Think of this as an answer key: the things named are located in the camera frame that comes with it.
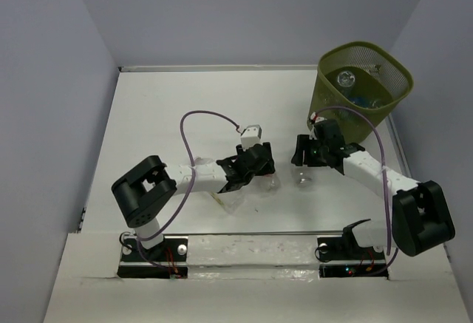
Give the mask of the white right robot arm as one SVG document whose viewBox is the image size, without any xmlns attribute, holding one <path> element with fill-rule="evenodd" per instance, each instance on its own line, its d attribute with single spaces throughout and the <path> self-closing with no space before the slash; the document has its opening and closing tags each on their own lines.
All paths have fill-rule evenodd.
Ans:
<svg viewBox="0 0 473 323">
<path fill-rule="evenodd" d="M 363 146 L 347 143 L 336 120 L 315 122 L 310 134 L 298 135 L 291 163 L 334 169 L 383 200 L 385 220 L 363 219 L 344 227 L 340 249 L 349 258 L 375 247 L 398 249 L 414 257 L 455 238 L 438 183 L 406 177 L 376 160 Z"/>
</svg>

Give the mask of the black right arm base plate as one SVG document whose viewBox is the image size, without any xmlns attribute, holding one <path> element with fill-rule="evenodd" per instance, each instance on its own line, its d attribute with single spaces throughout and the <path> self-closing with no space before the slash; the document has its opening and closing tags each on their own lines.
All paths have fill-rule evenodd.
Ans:
<svg viewBox="0 0 473 323">
<path fill-rule="evenodd" d="M 373 248 L 348 248 L 341 237 L 318 237 L 314 251 L 321 278 L 388 277 L 384 253 Z"/>
</svg>

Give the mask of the red cap clear bottle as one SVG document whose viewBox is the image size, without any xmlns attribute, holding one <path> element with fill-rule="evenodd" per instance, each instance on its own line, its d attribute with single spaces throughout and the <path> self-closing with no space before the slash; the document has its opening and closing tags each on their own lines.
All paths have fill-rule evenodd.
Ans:
<svg viewBox="0 0 473 323">
<path fill-rule="evenodd" d="M 281 183 L 277 173 L 256 177 L 258 190 L 263 194 L 274 193 L 280 189 Z"/>
</svg>

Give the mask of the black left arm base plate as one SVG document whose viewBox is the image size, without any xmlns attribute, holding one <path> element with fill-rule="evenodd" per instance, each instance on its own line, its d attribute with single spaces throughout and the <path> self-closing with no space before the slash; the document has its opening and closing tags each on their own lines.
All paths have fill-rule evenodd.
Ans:
<svg viewBox="0 0 473 323">
<path fill-rule="evenodd" d="M 137 240 L 122 233 L 117 275 L 122 279 L 186 279 L 188 277 L 185 237 L 166 237 L 156 248 L 138 249 Z"/>
</svg>

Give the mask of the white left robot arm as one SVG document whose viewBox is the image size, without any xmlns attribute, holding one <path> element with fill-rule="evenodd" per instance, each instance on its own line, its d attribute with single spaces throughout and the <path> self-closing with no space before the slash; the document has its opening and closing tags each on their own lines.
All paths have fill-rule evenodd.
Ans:
<svg viewBox="0 0 473 323">
<path fill-rule="evenodd" d="M 116 180 L 112 193 L 127 226 L 133 229 L 139 241 L 137 249 L 144 258 L 155 260 L 163 253 L 163 230 L 177 217 L 159 225 L 157 215 L 165 204 L 177 195 L 183 195 L 177 211 L 193 192 L 225 194 L 238 191 L 254 177 L 275 172 L 269 142 L 255 144 L 222 160 L 195 166 L 167 166 L 157 155 L 152 155 Z"/>
</svg>

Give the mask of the clear jar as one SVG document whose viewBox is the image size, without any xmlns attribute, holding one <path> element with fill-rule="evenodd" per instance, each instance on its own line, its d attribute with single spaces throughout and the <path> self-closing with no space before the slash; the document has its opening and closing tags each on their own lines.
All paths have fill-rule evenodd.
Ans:
<svg viewBox="0 0 473 323">
<path fill-rule="evenodd" d="M 312 188 L 315 183 L 314 177 L 314 170 L 311 167 L 295 166 L 293 168 L 293 181 L 298 188 Z"/>
</svg>

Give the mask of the blue label water bottle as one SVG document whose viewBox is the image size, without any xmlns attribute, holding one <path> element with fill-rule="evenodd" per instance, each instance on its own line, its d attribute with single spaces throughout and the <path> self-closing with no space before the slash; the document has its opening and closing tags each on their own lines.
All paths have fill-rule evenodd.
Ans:
<svg viewBox="0 0 473 323">
<path fill-rule="evenodd" d="M 362 96 L 353 96 L 349 98 L 349 101 L 356 106 L 363 107 L 363 108 L 370 108 L 371 102 L 368 98 Z"/>
</svg>

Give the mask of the clear ribbed water bottle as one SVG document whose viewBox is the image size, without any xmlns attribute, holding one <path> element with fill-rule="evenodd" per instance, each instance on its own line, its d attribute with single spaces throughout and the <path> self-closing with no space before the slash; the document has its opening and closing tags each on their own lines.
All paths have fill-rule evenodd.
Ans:
<svg viewBox="0 0 473 323">
<path fill-rule="evenodd" d="M 336 85 L 341 89 L 351 89 L 355 86 L 355 73 L 348 69 L 343 69 L 336 75 Z"/>
</svg>

